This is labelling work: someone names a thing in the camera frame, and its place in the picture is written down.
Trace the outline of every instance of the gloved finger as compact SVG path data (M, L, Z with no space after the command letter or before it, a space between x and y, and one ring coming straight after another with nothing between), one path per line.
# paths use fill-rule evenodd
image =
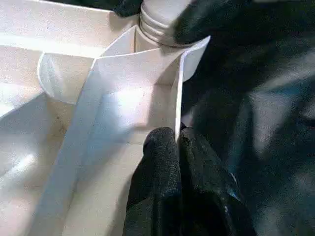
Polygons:
M175 41L193 43L231 22L252 0L194 0L175 25Z
M117 15L127 17L140 13L142 0L119 0L119 2L113 9Z

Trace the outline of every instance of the gloved hand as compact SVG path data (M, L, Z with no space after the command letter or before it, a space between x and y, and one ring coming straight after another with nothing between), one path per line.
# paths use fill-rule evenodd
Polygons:
M150 132L131 179L124 236L255 236L233 176L192 128Z

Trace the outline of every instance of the white plastic tray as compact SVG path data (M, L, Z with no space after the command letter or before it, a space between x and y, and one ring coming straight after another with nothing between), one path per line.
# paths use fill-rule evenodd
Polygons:
M169 48L146 38L137 16L0 7L0 234L121 235L143 141L161 126L178 137L182 82L209 38Z

